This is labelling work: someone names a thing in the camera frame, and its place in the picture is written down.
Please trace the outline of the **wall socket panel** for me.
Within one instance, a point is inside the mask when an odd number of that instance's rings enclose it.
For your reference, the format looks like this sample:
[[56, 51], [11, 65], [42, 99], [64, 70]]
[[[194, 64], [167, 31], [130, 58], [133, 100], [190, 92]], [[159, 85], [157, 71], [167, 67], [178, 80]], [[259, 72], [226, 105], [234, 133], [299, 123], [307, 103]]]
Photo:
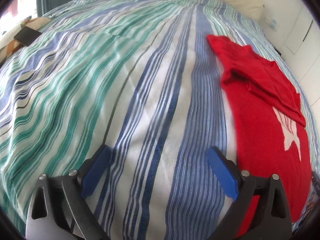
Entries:
[[276, 31], [277, 30], [277, 22], [275, 19], [271, 19], [268, 17], [264, 18], [264, 23], [271, 28], [272, 30]]

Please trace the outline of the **red knit sweater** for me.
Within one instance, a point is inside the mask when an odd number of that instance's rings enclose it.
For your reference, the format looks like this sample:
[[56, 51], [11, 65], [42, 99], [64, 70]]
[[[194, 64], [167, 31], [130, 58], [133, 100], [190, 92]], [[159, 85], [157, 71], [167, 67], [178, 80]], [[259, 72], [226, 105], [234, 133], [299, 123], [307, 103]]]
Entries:
[[[256, 177], [279, 176], [292, 224], [304, 210], [311, 185], [300, 94], [275, 61], [251, 46], [226, 36], [208, 35], [207, 41], [222, 66], [221, 88], [234, 120], [235, 165]], [[258, 202], [259, 196], [253, 196], [236, 237], [248, 231]]]

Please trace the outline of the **black wallet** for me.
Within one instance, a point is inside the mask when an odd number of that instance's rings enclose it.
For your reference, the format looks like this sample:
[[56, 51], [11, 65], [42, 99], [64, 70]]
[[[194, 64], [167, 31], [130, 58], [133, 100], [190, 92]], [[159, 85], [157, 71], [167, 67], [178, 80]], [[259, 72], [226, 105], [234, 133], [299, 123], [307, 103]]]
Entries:
[[41, 34], [42, 34], [41, 32], [25, 26], [14, 36], [14, 39], [20, 42], [22, 45], [28, 47], [38, 37], [40, 37]]

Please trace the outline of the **striped blue green bedspread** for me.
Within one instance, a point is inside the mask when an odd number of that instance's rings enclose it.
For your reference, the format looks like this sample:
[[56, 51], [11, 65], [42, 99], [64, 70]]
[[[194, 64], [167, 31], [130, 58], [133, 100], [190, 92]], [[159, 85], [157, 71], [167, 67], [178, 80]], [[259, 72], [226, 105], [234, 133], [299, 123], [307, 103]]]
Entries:
[[1, 67], [1, 208], [21, 233], [39, 175], [107, 171], [88, 205], [111, 239], [207, 239], [227, 210], [206, 152], [233, 154], [206, 36], [276, 61], [259, 24], [222, 0], [74, 0]]

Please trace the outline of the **white wardrobe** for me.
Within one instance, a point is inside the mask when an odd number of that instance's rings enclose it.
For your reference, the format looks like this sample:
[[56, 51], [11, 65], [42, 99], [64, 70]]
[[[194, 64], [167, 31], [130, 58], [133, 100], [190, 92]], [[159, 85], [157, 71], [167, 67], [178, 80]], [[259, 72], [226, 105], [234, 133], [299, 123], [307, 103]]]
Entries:
[[319, 105], [319, 26], [306, 7], [301, 9], [282, 50], [282, 58], [310, 106]]

